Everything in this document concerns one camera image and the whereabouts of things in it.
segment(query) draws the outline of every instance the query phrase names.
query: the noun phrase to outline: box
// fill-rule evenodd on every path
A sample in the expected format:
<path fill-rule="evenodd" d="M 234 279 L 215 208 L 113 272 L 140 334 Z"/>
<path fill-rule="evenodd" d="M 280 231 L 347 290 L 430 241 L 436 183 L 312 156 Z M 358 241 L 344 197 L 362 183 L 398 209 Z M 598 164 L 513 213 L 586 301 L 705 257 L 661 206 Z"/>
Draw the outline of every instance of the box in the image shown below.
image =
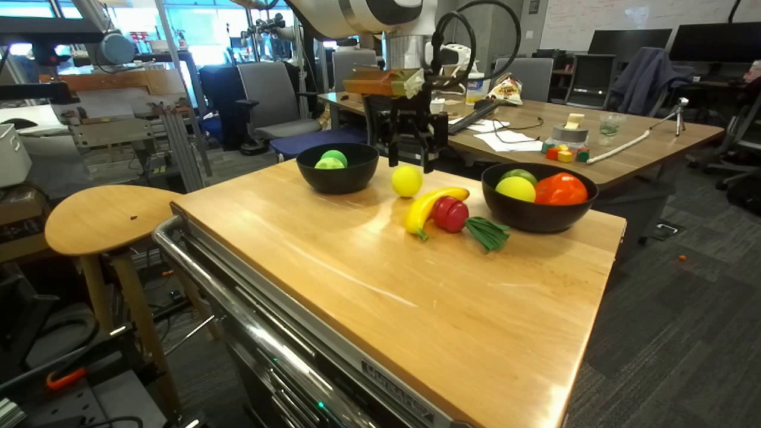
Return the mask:
<path fill-rule="evenodd" d="M 31 158 L 13 125 L 0 125 L 0 189 L 23 183 Z"/>
<path fill-rule="evenodd" d="M 47 197 L 34 187 L 0 190 L 0 261 L 47 250 Z"/>

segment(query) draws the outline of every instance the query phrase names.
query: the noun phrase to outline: yellow banana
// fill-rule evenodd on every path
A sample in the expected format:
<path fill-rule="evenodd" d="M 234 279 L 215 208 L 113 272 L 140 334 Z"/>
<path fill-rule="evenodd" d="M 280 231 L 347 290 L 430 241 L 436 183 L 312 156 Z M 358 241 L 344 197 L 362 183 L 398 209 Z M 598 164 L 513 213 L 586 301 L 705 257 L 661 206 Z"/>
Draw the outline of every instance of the yellow banana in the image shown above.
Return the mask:
<path fill-rule="evenodd" d="M 468 195 L 472 192 L 462 187 L 446 187 L 446 189 L 438 189 L 438 190 L 430 190 L 430 192 L 416 197 L 405 217 L 407 234 L 411 234 L 421 241 L 428 241 L 425 225 L 428 225 L 428 217 L 430 217 L 436 202 L 441 197 L 468 200 Z"/>

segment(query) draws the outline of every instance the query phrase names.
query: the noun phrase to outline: paper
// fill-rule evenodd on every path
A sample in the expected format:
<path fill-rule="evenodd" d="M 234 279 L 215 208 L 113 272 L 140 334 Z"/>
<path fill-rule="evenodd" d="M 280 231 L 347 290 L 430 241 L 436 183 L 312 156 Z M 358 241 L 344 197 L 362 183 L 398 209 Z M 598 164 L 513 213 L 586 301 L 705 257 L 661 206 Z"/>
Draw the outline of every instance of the paper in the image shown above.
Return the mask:
<path fill-rule="evenodd" d="M 510 121 L 481 119 L 481 121 L 472 125 L 468 129 L 472 129 L 474 133 L 492 133 L 492 132 L 506 129 L 506 127 L 510 127 Z"/>
<path fill-rule="evenodd" d="M 491 146 L 495 152 L 542 152 L 542 141 L 536 141 L 517 132 L 474 133 L 474 137 L 486 146 Z"/>

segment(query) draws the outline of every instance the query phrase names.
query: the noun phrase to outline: red bell pepper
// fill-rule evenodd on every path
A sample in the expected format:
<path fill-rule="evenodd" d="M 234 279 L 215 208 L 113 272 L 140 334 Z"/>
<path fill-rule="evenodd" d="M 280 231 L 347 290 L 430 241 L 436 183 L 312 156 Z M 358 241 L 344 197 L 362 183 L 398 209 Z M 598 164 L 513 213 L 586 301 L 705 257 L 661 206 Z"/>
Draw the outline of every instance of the red bell pepper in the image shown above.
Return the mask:
<path fill-rule="evenodd" d="M 434 225 L 442 231 L 460 234 L 468 222 L 468 206 L 454 197 L 441 197 L 434 208 Z"/>

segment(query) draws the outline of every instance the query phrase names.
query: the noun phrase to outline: stool leg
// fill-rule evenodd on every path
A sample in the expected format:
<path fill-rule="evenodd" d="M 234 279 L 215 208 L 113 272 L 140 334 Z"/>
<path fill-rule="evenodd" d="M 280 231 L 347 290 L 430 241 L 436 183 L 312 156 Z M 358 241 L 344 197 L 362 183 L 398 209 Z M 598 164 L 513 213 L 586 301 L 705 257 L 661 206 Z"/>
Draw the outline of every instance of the stool leg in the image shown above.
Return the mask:
<path fill-rule="evenodd" d="M 190 305 L 192 305 L 192 310 L 201 314 L 201 320 L 209 320 L 209 317 L 211 317 L 211 310 L 209 310 L 209 305 L 201 298 L 198 286 L 187 279 L 186 272 L 177 269 L 173 273 L 182 279 L 184 290 L 186 290 L 186 298 L 190 301 Z M 209 334 L 211 341 L 216 341 L 216 338 L 220 338 L 216 323 L 209 323 L 209 326 L 208 326 L 208 334 Z"/>
<path fill-rule="evenodd" d="M 161 341 L 154 330 L 152 314 L 148 310 L 148 298 L 146 298 L 143 284 L 138 279 L 138 272 L 127 253 L 114 254 L 113 267 L 119 276 L 124 305 L 136 323 L 138 338 L 140 338 L 143 347 L 149 352 L 149 360 L 160 372 L 160 379 L 158 379 L 160 401 L 158 403 L 165 410 L 165 415 L 168 418 L 173 418 L 182 411 L 182 405 L 178 405 L 178 395 L 177 395 L 177 389 L 173 389 L 173 382 L 168 374 L 168 364 L 166 364 L 166 357 L 161 349 Z"/>
<path fill-rule="evenodd" d="M 78 269 L 86 276 L 91 305 L 99 330 L 114 330 L 114 314 L 104 298 L 104 280 L 98 254 L 78 257 Z"/>

